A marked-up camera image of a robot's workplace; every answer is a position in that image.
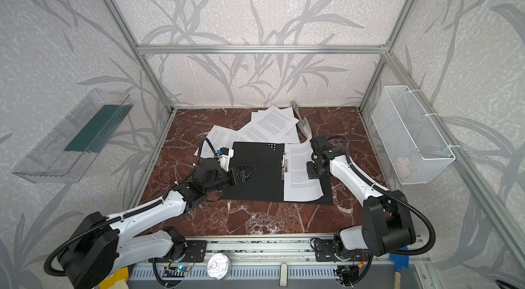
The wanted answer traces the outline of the black folder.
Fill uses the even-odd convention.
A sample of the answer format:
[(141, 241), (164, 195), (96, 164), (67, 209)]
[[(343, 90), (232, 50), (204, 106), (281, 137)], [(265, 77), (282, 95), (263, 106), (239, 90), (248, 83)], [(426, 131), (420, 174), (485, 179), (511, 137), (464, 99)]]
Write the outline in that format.
[[(223, 190), (224, 200), (247, 200), (258, 202), (285, 202), (284, 177), (281, 173), (285, 144), (236, 142), (230, 167), (247, 165), (256, 170), (248, 181)], [(323, 196), (313, 202), (293, 202), (332, 205), (332, 185), (329, 178), (319, 179)]]

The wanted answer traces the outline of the printed paper sheet top stack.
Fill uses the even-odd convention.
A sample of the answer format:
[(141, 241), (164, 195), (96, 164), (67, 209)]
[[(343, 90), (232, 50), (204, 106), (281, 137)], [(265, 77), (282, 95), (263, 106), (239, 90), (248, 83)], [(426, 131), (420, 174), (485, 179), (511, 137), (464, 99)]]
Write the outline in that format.
[(277, 143), (299, 120), (275, 106), (269, 107), (255, 120), (250, 120), (239, 132), (248, 142)]

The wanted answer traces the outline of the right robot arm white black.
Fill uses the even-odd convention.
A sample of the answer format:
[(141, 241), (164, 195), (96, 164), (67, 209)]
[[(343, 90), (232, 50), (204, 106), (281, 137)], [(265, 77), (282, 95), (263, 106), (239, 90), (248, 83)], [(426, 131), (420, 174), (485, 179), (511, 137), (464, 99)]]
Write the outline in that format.
[(325, 136), (310, 140), (312, 160), (306, 163), (310, 179), (335, 177), (356, 197), (362, 207), (362, 224), (334, 235), (334, 250), (340, 257), (358, 249), (375, 256), (387, 253), (408, 255), (407, 247), (416, 235), (400, 191), (389, 191), (366, 174), (342, 148), (335, 148)]

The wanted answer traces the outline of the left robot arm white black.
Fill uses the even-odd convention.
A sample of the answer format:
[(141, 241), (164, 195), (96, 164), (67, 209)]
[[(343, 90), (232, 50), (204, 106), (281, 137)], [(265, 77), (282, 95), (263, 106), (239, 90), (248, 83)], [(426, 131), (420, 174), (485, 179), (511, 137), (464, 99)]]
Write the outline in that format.
[(209, 193), (244, 184), (255, 171), (247, 165), (227, 167), (219, 158), (203, 159), (183, 182), (153, 201), (108, 216), (94, 212), (85, 217), (46, 259), (44, 270), (68, 278), (74, 288), (94, 288), (121, 268), (180, 252), (184, 239), (173, 227), (149, 235), (144, 231), (191, 211)]

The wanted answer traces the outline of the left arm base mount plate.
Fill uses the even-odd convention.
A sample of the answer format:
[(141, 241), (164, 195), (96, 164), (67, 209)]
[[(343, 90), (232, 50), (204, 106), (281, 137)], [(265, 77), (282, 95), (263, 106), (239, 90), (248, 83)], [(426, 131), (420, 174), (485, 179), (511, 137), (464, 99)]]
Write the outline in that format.
[(180, 256), (174, 258), (177, 263), (201, 263), (205, 260), (207, 241), (187, 241)]

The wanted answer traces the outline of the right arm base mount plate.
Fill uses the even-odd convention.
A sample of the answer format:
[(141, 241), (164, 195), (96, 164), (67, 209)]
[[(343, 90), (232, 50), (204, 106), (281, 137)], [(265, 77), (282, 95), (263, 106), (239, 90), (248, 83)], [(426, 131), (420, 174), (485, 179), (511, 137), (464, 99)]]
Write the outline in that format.
[(354, 262), (364, 264), (370, 259), (370, 254), (362, 250), (336, 252), (333, 240), (312, 238), (310, 240), (310, 247), (314, 252), (314, 257), (317, 262)]

